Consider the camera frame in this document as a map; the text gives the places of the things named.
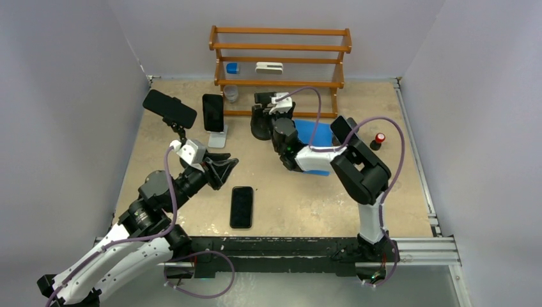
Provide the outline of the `black round-base phone stand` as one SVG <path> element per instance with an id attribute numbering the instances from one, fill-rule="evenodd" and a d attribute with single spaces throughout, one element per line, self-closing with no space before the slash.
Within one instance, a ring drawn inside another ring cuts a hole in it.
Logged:
<path id="1" fill-rule="evenodd" d="M 268 141 L 270 135 L 270 114 L 269 104 L 272 102 L 272 97 L 275 97 L 276 92 L 261 92 L 254 94 L 254 105 L 251 107 L 251 133 L 262 141 Z"/>

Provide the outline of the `black smartphone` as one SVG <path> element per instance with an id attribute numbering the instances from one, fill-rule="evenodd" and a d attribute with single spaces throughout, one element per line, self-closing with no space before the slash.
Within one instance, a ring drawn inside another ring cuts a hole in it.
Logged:
<path id="1" fill-rule="evenodd" d="M 229 225 L 233 229 L 249 229 L 252 226 L 254 189 L 249 186 L 232 188 Z"/>

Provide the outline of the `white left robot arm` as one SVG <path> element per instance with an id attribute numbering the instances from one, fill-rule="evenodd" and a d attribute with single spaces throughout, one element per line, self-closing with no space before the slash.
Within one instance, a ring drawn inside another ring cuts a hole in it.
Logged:
<path id="1" fill-rule="evenodd" d="M 183 160 L 177 178 L 167 157 L 164 162 L 102 240 L 63 272 L 37 281 L 46 306 L 99 306 L 145 269 L 191 256 L 192 239 L 176 222 L 178 210 L 206 185 L 219 190 L 239 161 L 228 153 L 206 152 L 200 160 Z"/>

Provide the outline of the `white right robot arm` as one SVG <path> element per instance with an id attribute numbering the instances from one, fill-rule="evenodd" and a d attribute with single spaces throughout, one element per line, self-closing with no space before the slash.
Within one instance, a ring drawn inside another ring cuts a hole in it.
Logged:
<path id="1" fill-rule="evenodd" d="M 311 149 L 299 139 L 292 111 L 271 113 L 256 104 L 251 110 L 251 132 L 257 139 L 273 144 L 283 166 L 295 172 L 335 173 L 359 209 L 360 230 L 355 256 L 378 260 L 390 246 L 383 222 L 383 200 L 389 188 L 388 166 L 357 136 L 353 118 L 337 117 L 330 125 L 338 146 Z"/>

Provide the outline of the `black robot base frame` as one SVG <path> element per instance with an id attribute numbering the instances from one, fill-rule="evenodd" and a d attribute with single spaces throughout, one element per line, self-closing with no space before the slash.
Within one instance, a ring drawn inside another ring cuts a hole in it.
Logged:
<path id="1" fill-rule="evenodd" d="M 143 244 L 101 280 L 128 281 L 154 265 L 171 262 L 192 269 L 195 278 L 218 272 L 330 273 L 381 281 L 393 265 L 458 265 L 452 238 L 397 238 L 376 248 L 355 237 L 218 237 L 193 236 L 176 250 L 164 239 Z"/>

